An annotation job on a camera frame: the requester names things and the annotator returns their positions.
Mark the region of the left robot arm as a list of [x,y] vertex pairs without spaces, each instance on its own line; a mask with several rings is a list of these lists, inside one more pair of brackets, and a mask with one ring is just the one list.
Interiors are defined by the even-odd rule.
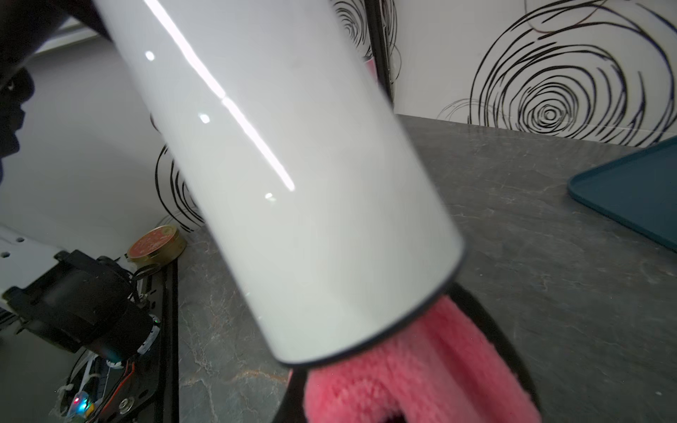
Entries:
[[[1,3],[1,156],[20,149],[23,106],[35,93],[26,60],[74,17],[106,36],[90,1]],[[112,363],[148,351],[160,324],[140,304],[136,280],[108,257],[60,251],[56,264],[26,288],[2,295],[24,329],[72,353],[81,347]]]

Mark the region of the teal tray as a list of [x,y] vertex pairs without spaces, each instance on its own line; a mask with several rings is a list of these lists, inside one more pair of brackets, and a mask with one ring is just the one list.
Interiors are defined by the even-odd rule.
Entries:
[[676,250],[676,139],[592,168],[568,182],[578,203]]

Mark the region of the red gold round tin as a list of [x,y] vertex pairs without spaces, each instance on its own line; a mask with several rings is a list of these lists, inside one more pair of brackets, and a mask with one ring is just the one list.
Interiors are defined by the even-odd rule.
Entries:
[[137,267],[150,264],[164,266],[178,259],[187,247],[179,229],[172,225],[155,227],[139,238],[126,253],[127,259]]

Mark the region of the pink thermos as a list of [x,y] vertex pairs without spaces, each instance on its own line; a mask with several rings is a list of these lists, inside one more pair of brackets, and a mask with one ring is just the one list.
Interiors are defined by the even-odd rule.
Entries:
[[375,61],[375,58],[371,57],[368,60],[364,62],[364,65],[366,69],[368,70],[368,73],[370,76],[375,80],[378,81],[378,70],[377,70],[377,64]]

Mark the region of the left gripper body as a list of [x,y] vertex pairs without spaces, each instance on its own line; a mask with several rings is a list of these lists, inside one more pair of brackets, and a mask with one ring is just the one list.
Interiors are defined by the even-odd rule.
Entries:
[[1,3],[1,158],[19,151],[16,132],[22,105],[35,93],[26,60],[69,18],[107,39],[109,33],[92,1],[7,0]]

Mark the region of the white thermos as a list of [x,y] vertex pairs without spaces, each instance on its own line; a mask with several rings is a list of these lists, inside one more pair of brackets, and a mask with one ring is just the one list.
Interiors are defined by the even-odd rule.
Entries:
[[366,350],[465,240],[326,1],[99,1],[273,357]]

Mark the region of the pink cloth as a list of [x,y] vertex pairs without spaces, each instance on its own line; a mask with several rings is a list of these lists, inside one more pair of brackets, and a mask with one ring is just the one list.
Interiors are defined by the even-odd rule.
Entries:
[[540,422],[536,385],[481,303],[455,284],[353,358],[295,369],[276,422]]

